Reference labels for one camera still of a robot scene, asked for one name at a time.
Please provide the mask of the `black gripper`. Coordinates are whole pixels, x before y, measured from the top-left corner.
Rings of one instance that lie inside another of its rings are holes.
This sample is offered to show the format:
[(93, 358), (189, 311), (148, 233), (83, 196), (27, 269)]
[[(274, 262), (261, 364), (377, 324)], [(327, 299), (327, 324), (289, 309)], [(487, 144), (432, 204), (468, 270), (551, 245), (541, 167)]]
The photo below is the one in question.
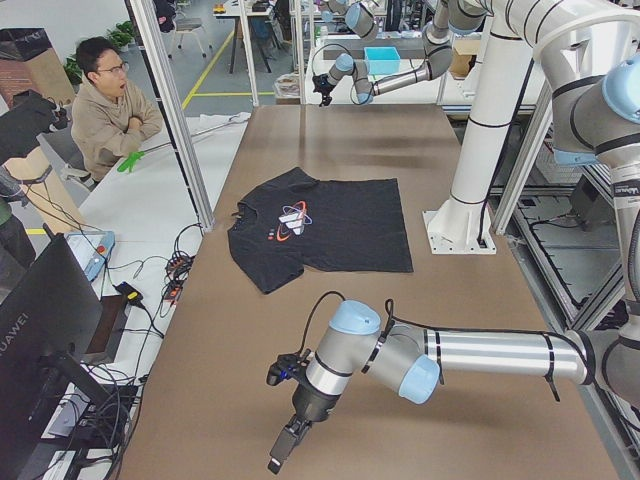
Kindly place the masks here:
[(314, 85), (313, 92), (321, 94), (321, 102), (319, 104), (320, 107), (324, 107), (325, 105), (330, 105), (333, 101), (333, 97), (329, 95), (332, 91), (332, 84), (329, 81), (329, 77), (327, 74), (314, 75), (312, 77), (312, 82)]
[(328, 419), (335, 407), (335, 396), (299, 384), (293, 393), (292, 403), (296, 419), (291, 419), (282, 428), (269, 453), (268, 470), (273, 474), (279, 473), (293, 449), (311, 430), (313, 423)]

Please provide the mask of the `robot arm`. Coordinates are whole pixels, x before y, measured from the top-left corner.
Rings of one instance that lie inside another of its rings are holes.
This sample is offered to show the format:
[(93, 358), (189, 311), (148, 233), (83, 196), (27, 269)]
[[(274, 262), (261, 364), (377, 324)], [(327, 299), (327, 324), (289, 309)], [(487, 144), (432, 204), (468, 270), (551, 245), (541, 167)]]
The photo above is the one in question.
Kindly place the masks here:
[(453, 59), (449, 35), (468, 35), (484, 21), (487, 10), (470, 1), (439, 1), (432, 19), (422, 29), (424, 59), (408, 71), (387, 75), (371, 82), (371, 60), (356, 59), (344, 50), (326, 73), (312, 76), (313, 91), (321, 95), (322, 106), (332, 102), (331, 92), (340, 81), (349, 77), (353, 82), (352, 102), (366, 105), (376, 96), (423, 81), (431, 81), (448, 71)]
[(293, 449), (328, 418), (356, 372), (413, 403), (426, 402), (447, 370), (567, 378), (639, 402), (639, 61), (631, 58), (595, 83), (580, 83), (572, 135), (611, 171), (623, 261), (627, 323), (618, 331), (472, 330), (425, 327), (367, 305), (340, 304), (312, 353), (282, 354), (267, 382), (292, 379), (294, 413), (270, 451), (278, 473)]

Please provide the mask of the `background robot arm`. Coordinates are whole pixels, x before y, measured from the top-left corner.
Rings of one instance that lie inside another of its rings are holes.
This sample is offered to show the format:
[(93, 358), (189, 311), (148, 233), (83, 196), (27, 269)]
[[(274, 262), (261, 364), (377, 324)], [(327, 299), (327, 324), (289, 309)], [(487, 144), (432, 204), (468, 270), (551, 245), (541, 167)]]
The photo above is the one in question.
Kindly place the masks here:
[(375, 20), (378, 1), (323, 0), (318, 2), (321, 17), (325, 22), (333, 20), (335, 15), (344, 19), (346, 26), (360, 39), (371, 42), (379, 32)]

